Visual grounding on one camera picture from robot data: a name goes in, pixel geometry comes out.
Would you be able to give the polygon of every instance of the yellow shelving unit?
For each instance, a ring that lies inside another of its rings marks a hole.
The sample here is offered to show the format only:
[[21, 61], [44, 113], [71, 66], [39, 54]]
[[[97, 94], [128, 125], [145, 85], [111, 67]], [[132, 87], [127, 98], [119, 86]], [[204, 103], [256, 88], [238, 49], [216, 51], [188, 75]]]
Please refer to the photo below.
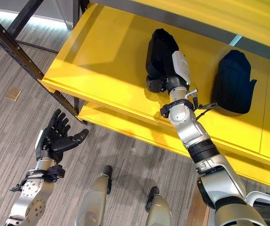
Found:
[[[160, 108], [169, 103], [168, 94], [146, 89], [147, 46], [157, 28], [174, 36], [189, 62], [191, 87], [199, 89], [201, 103], [209, 103], [219, 60], [231, 46], [98, 4], [86, 10], [41, 82], [51, 90], [88, 100], [80, 119], [188, 157], [175, 129], [160, 116]], [[251, 79], [257, 79], [250, 112], [227, 117], [210, 111], [200, 121], [237, 173], [270, 185], [270, 155], [260, 152], [264, 117], [269, 115], [270, 61], [242, 52], [251, 64]], [[136, 127], [137, 132], [127, 129]]]

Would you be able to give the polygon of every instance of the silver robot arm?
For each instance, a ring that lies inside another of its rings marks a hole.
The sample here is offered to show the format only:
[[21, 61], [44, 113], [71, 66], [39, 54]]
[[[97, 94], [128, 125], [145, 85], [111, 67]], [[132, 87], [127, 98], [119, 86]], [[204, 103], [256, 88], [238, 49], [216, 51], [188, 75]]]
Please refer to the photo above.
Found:
[[175, 51], [174, 70], [186, 79], [186, 86], [179, 85], [169, 91], [170, 104], [161, 109], [167, 116], [188, 150], [199, 174], [197, 185], [204, 202], [215, 213], [215, 225], [225, 226], [232, 222], [236, 225], [266, 226], [260, 214], [246, 203], [246, 190], [226, 157], [218, 151], [204, 127], [196, 120], [193, 104], [189, 96], [196, 97], [197, 90], [188, 92], [190, 76], [185, 57]]
[[89, 133], [84, 129], [68, 137], [70, 125], [67, 123], [65, 114], [57, 109], [48, 127], [41, 130], [35, 146], [36, 166], [11, 189], [21, 194], [12, 206], [5, 226], [35, 226], [44, 214], [54, 183], [65, 175], [65, 170], [59, 165], [63, 153], [82, 143]]
[[56, 162], [48, 157], [38, 160], [35, 169], [28, 173], [38, 172], [27, 176], [27, 180], [21, 187], [20, 197], [11, 208], [6, 220], [6, 226], [35, 226], [45, 212], [47, 200], [53, 192], [54, 182], [44, 179], [40, 170], [47, 171], [56, 165]]

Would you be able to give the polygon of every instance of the shelf board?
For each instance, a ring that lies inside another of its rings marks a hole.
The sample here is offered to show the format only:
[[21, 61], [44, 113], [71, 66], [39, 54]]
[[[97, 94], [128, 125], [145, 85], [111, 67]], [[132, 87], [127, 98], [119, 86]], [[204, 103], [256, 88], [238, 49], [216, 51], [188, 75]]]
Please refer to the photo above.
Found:
[[[160, 115], [160, 108], [169, 103], [167, 92], [151, 93], [145, 83], [147, 46], [157, 28], [174, 36], [189, 62], [191, 88], [199, 89], [202, 104], [209, 103], [218, 63], [232, 47], [98, 4], [90, 4], [41, 82], [48, 88], [173, 131]], [[218, 143], [259, 153], [268, 60], [242, 52], [251, 64], [251, 79], [257, 79], [250, 112], [231, 118], [210, 111], [201, 123]]]
[[132, 0], [243, 35], [270, 47], [270, 0]]
[[[189, 157], [175, 131], [169, 131], [144, 121], [112, 111], [95, 103], [87, 103], [79, 119], [112, 129], [124, 135]], [[213, 140], [235, 171], [244, 177], [270, 185], [270, 159], [257, 153], [245, 154], [224, 147]]]

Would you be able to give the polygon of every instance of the black band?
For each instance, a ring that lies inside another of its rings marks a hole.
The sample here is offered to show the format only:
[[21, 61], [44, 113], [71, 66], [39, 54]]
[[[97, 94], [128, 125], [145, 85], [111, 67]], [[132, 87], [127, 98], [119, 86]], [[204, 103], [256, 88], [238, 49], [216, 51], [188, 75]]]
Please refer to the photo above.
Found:
[[234, 204], [234, 203], [246, 205], [246, 202], [242, 200], [241, 198], [237, 196], [229, 196], [229, 197], [219, 199], [218, 201], [215, 202], [215, 211], [217, 211], [222, 206], [225, 206], [228, 204]]
[[211, 199], [210, 199], [210, 197], [209, 197], [207, 191], [205, 190], [201, 178], [198, 178], [198, 179], [197, 179], [196, 184], [197, 184], [197, 188], [199, 189], [199, 191], [200, 191], [200, 193], [201, 193], [201, 196], [202, 196], [202, 199], [203, 199], [204, 203], [205, 203], [207, 206], [209, 206], [209, 207], [211, 207], [212, 209], [214, 209], [214, 208], [215, 208], [215, 205], [214, 205], [214, 203], [211, 201]]
[[174, 107], [175, 105], [179, 105], [179, 104], [184, 104], [186, 107], [188, 107], [189, 109], [191, 109], [193, 111], [194, 107], [193, 104], [187, 100], [187, 99], [180, 99], [180, 100], [176, 100], [171, 102], [168, 105], [164, 105], [161, 109], [160, 109], [160, 113], [163, 117], [168, 118], [170, 109], [172, 107]]
[[211, 139], [203, 140], [197, 144], [194, 144], [187, 150], [195, 163], [220, 153]]

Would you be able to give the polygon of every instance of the cable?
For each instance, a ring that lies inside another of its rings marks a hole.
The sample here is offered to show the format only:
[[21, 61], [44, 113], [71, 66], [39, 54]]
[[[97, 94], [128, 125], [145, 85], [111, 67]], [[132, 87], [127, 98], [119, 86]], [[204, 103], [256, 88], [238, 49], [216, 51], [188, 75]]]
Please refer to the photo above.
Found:
[[208, 112], [208, 111], [210, 111], [210, 110], [212, 110], [212, 109], [213, 109], [213, 108], [211, 108], [211, 109], [209, 108], [209, 109], [207, 109], [206, 111], [200, 113], [199, 116], [196, 117], [196, 120], [199, 120], [199, 118], [201, 118], [204, 114], [206, 114], [206, 112]]

